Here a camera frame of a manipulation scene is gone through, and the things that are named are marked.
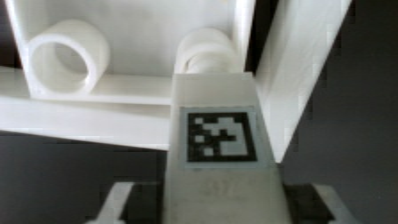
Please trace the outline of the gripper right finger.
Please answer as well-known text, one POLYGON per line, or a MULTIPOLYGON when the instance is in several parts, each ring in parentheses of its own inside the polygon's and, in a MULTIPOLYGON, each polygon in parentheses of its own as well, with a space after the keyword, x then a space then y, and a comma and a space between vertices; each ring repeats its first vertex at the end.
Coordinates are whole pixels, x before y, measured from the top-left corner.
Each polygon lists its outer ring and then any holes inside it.
POLYGON ((350 209, 332 186, 315 184, 313 187, 332 214, 332 220, 327 224, 363 224, 350 212, 350 209))

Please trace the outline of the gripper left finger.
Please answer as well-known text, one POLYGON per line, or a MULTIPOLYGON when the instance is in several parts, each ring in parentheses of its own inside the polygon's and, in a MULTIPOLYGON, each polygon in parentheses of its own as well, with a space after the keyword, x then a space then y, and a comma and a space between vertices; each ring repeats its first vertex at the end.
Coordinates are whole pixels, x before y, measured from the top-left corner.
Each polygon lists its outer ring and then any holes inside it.
POLYGON ((89 220, 86 224, 126 224, 121 219, 121 214, 125 211, 133 186, 133 182, 114 183, 96 219, 89 220))

